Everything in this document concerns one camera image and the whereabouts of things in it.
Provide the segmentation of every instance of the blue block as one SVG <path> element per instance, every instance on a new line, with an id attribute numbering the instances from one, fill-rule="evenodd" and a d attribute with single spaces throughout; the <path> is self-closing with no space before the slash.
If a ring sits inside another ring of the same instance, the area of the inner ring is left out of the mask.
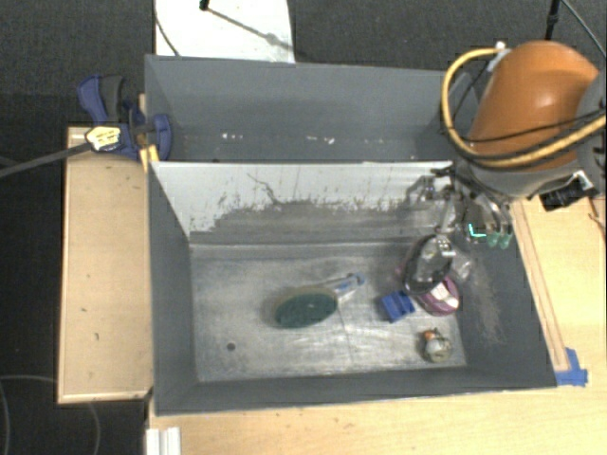
<path id="1" fill-rule="evenodd" d="M 415 311 L 414 303 L 402 290 L 386 295 L 380 301 L 390 322 L 396 322 Z"/>

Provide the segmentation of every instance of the green light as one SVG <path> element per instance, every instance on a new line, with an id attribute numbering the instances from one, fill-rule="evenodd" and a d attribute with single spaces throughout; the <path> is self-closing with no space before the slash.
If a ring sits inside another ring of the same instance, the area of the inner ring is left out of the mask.
<path id="1" fill-rule="evenodd" d="M 470 236 L 472 236 L 473 238 L 487 238 L 487 235 L 482 232 L 474 232 L 472 223 L 468 223 L 468 231 L 470 231 Z"/>

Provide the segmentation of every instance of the gray bin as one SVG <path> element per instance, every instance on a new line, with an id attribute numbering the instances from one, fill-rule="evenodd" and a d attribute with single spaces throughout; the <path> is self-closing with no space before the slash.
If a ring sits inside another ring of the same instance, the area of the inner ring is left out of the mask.
<path id="1" fill-rule="evenodd" d="M 437 221 L 438 208 L 409 210 L 404 199 L 452 158 L 436 133 L 441 77 L 148 58 L 148 113 L 168 114 L 175 130 L 172 161 L 149 174 L 158 414 L 556 385 L 516 242 L 503 251 L 462 240 L 476 267 L 456 316 L 418 307 L 390 324 L 377 306 Z M 471 93 L 460 126 L 475 106 Z M 272 325 L 289 287 L 353 270 L 367 283 L 332 317 Z M 420 355 L 433 327 L 454 346 L 445 364 Z"/>

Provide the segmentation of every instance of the wooden table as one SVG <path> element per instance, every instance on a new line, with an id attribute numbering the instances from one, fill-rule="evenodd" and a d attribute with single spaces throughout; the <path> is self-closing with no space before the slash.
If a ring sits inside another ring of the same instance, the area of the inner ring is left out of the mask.
<path id="1" fill-rule="evenodd" d="M 83 129 L 70 130 L 70 144 L 82 140 Z M 600 453 L 605 243 L 592 213 L 587 200 L 549 214 L 537 199 L 514 207 L 553 363 L 566 368 L 564 339 L 589 370 L 586 388 L 162 418 L 151 409 L 150 426 L 180 427 L 184 455 Z M 89 153 L 68 160 L 60 403 L 142 398 L 153 384 L 145 214 L 140 165 Z"/>

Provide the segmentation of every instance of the yellow cable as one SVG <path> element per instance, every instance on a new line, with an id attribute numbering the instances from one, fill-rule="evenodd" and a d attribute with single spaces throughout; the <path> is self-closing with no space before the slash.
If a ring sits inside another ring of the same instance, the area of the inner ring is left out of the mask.
<path id="1" fill-rule="evenodd" d="M 449 88 L 451 86 L 451 81 L 453 79 L 453 76 L 455 75 L 455 72 L 457 72 L 457 70 L 462 65 L 464 65 L 468 61 L 471 61 L 472 59 L 476 59 L 483 56 L 491 56 L 500 52 L 502 52 L 502 49 L 494 47 L 471 50 L 457 58 L 445 73 L 445 78 L 443 79 L 443 85 L 441 88 L 441 109 L 443 120 L 445 121 L 445 125 L 447 127 L 447 133 L 451 137 L 451 140 L 453 141 L 456 148 L 477 157 L 477 161 L 481 165 L 487 165 L 496 168 L 516 167 L 520 165 L 527 165 L 531 162 L 546 158 L 547 156 L 559 152 L 568 147 L 569 145 L 572 145 L 573 143 L 590 136 L 596 130 L 605 126 L 605 116 L 603 115 L 602 117 L 596 118 L 587 125 L 583 126 L 575 133 L 569 136 L 565 136 L 555 141 L 554 143 L 551 143 L 550 145 L 544 145 L 540 149 L 535 150 L 533 152 L 528 152 L 526 154 L 521 154 L 512 158 L 483 159 L 482 154 L 479 154 L 476 150 L 468 146 L 464 142 L 464 140 L 462 140 L 462 138 L 457 133 L 457 130 L 455 130 L 455 127 L 453 126 L 453 120 L 451 118 L 451 108 L 449 106 Z"/>

